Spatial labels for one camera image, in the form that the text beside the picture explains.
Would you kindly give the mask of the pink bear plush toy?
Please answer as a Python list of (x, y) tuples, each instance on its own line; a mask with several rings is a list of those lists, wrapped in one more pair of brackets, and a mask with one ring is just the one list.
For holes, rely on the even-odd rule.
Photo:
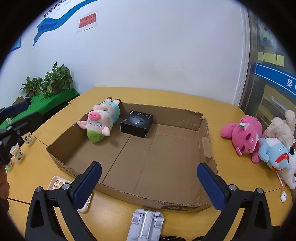
[(259, 163), (258, 155), (262, 125), (257, 118), (246, 115), (238, 123), (229, 123), (222, 127), (221, 137), (229, 138), (238, 156), (250, 154), (254, 164)]

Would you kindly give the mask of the white small earbud case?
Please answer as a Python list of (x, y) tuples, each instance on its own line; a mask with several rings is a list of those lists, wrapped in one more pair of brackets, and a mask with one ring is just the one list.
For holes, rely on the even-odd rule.
[(281, 199), (281, 201), (282, 201), (283, 203), (286, 202), (287, 194), (286, 194), (285, 191), (282, 191), (282, 192), (281, 192), (280, 199)]

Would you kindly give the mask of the small black box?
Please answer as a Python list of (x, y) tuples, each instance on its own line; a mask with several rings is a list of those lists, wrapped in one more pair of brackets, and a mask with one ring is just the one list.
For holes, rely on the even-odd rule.
[(152, 114), (131, 110), (120, 122), (120, 130), (122, 133), (146, 138), (153, 120), (154, 116)]

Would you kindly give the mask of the small potted green plant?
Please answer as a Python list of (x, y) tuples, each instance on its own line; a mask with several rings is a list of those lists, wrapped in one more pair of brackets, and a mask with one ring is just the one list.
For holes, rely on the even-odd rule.
[(20, 91), (25, 93), (28, 97), (39, 96), (42, 81), (43, 79), (41, 77), (34, 77), (31, 79), (28, 76), (26, 78), (26, 83), (22, 84), (22, 88), (20, 88)]

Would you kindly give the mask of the red wall notice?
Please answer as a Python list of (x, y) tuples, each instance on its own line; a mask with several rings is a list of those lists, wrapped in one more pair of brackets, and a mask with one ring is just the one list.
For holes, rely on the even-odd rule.
[(82, 17), (79, 20), (79, 29), (89, 27), (90, 25), (94, 25), (96, 23), (96, 15), (97, 13), (91, 13)]

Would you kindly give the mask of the beige bunny plush toy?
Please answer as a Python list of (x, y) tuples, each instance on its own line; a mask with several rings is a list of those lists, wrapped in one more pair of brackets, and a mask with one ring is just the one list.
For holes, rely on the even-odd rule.
[(270, 125), (265, 129), (262, 136), (264, 138), (277, 138), (287, 148), (293, 147), (295, 143), (295, 113), (291, 110), (285, 112), (285, 120), (275, 117)]

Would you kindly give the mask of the pig plush toy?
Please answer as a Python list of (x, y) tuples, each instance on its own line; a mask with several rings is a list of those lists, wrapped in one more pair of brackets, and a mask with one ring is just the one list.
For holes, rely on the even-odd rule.
[(113, 125), (120, 116), (120, 99), (107, 98), (104, 102), (93, 106), (87, 115), (87, 120), (78, 121), (77, 125), (86, 130), (86, 135), (93, 143), (98, 143), (104, 137), (110, 136)]

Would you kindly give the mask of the green table cloth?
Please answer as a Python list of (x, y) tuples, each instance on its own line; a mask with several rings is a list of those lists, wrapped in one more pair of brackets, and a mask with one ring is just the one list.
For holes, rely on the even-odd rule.
[(74, 89), (64, 89), (58, 94), (50, 97), (43, 97), (43, 94), (39, 96), (33, 96), (26, 99), (21, 97), (21, 101), (17, 104), (13, 104), (3, 110), (3, 116), (1, 117), (1, 129), (5, 129), (9, 124), (6, 121), (11, 119), (11, 123), (21, 120), (30, 114), (38, 112), (42, 115), (42, 120), (37, 124), (32, 125), (31, 132), (33, 133), (38, 129), (46, 120), (67, 106), (70, 100), (78, 97), (79, 93)]

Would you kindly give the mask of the leaf-print paper cup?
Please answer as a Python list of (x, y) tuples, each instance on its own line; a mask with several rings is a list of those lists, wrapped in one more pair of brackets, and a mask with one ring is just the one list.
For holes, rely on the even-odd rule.
[(18, 143), (11, 147), (10, 154), (15, 157), (19, 163), (23, 160), (23, 154)]
[(22, 139), (28, 146), (30, 146), (34, 142), (34, 137), (30, 132), (22, 135)]

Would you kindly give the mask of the large potted green plant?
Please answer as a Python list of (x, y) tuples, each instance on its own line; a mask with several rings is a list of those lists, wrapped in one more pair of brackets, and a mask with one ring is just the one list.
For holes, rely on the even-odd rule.
[(45, 73), (40, 90), (44, 97), (49, 97), (64, 89), (69, 89), (72, 83), (71, 70), (64, 64), (58, 66), (57, 62), (55, 62), (52, 70)]

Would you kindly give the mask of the brown cardboard box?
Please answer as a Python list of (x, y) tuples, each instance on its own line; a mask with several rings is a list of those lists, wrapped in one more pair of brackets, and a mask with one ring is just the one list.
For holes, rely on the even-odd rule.
[(65, 173), (76, 177), (93, 162), (102, 166), (96, 189), (114, 198), (154, 209), (198, 212), (211, 201), (197, 178), (197, 166), (217, 171), (208, 122), (199, 112), (161, 106), (121, 103), (120, 120), (131, 111), (152, 114), (145, 138), (120, 130), (93, 143), (86, 130), (73, 124), (47, 152)]

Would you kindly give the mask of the yellow sticky notes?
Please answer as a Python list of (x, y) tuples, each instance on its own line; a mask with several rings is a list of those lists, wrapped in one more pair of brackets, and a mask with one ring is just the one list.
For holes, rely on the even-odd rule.
[(285, 57), (277, 54), (258, 52), (258, 61), (264, 61), (281, 67), (285, 66)]

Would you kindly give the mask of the blue elephant plush toy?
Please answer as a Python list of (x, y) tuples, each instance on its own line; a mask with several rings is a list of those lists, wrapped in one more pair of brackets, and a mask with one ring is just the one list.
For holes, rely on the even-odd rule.
[(274, 171), (291, 169), (290, 149), (277, 138), (260, 138), (258, 155)]

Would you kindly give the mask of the white clear phone case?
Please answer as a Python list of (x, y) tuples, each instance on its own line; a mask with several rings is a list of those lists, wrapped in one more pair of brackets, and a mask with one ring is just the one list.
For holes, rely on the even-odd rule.
[[(56, 190), (56, 189), (59, 189), (61, 188), (64, 184), (71, 184), (72, 181), (69, 181), (69, 180), (66, 180), (64, 178), (61, 178), (59, 176), (54, 176), (50, 183), (49, 183), (49, 186), (47, 188), (47, 190)], [(93, 192), (90, 194), (89, 198), (87, 199), (86, 203), (84, 204), (84, 206), (80, 209), (78, 209), (78, 212), (79, 213), (86, 213), (89, 209), (89, 206), (90, 206), (90, 203), (91, 203), (91, 199), (92, 199), (92, 196), (93, 196)]]

